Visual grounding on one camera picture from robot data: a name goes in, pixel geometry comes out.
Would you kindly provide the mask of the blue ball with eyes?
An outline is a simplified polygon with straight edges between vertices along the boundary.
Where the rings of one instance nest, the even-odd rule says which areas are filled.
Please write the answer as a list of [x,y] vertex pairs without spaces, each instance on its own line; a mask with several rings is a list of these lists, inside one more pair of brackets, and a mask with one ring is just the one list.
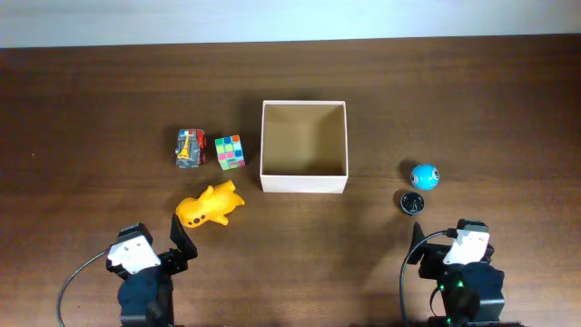
[[417,165],[411,171],[410,181],[420,190],[432,190],[439,184],[439,170],[431,164]]

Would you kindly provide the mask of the yellow rubber toy animal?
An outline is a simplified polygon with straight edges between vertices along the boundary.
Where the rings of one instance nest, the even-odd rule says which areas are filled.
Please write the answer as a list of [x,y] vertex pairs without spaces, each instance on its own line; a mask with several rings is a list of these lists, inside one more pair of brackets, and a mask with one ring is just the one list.
[[232,180],[217,186],[208,186],[198,198],[183,199],[175,209],[175,214],[184,227],[196,228],[207,222],[227,225],[226,215],[238,206],[245,205],[244,200],[235,192]]

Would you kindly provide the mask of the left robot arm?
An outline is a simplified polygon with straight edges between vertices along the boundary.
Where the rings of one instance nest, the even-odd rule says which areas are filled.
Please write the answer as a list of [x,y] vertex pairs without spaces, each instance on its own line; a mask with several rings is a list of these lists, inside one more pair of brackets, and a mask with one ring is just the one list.
[[117,293],[123,327],[174,326],[172,277],[188,269],[198,256],[177,215],[172,217],[165,253],[153,250],[153,237],[143,223],[122,229],[107,254],[106,269],[123,279]]

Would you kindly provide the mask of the red grey toy truck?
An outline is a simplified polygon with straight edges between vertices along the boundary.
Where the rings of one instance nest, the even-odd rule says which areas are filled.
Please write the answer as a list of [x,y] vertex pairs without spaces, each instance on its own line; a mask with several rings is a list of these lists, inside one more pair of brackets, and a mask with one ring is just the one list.
[[176,165],[182,169],[198,168],[206,162],[206,136],[202,129],[181,129],[175,148]]

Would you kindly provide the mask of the colourful puzzle cube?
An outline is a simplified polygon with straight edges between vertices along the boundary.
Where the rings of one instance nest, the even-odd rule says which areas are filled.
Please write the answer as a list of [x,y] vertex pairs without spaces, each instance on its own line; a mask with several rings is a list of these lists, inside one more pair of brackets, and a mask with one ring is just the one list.
[[222,170],[241,168],[246,164],[238,134],[217,138],[214,145]]

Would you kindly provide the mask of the small black round toy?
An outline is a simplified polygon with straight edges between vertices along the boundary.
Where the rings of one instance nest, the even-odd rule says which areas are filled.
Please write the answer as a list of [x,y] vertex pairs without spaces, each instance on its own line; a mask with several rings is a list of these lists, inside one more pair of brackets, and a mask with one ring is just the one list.
[[399,204],[403,213],[413,216],[422,213],[425,200],[419,193],[407,192],[401,196]]

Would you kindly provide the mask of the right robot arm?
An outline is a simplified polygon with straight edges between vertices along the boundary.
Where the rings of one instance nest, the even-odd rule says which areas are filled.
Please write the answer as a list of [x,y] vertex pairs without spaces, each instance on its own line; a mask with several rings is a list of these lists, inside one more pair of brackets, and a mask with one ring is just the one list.
[[429,326],[499,326],[505,305],[505,273],[491,265],[494,248],[481,221],[461,219],[455,228],[425,235],[413,226],[402,264],[419,266],[421,279],[433,280],[445,313],[428,318]]

